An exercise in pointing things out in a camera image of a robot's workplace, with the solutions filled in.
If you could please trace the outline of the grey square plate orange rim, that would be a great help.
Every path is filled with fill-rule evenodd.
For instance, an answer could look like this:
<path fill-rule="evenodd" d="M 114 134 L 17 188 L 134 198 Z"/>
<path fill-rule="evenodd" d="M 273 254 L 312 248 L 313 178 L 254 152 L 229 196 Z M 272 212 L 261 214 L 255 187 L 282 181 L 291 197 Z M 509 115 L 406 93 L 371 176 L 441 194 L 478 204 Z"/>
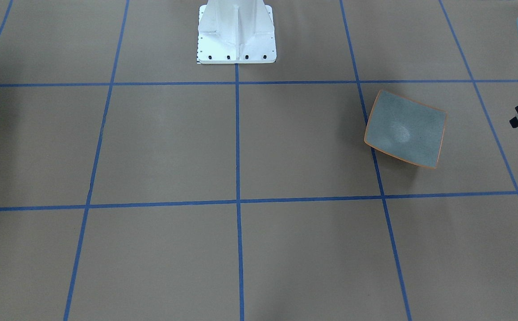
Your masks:
<path fill-rule="evenodd" d="M 436 169 L 447 118 L 444 110 L 381 89 L 372 105 L 364 142 L 403 162 Z"/>

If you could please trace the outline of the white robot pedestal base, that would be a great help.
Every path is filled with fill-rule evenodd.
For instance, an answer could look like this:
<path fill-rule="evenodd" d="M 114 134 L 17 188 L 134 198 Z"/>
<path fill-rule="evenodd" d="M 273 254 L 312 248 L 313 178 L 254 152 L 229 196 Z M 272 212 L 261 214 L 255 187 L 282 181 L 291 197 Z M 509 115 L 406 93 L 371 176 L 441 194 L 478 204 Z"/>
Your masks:
<path fill-rule="evenodd" d="M 273 8 L 262 0 L 209 0 L 199 7 L 199 64 L 270 64 L 277 60 Z"/>

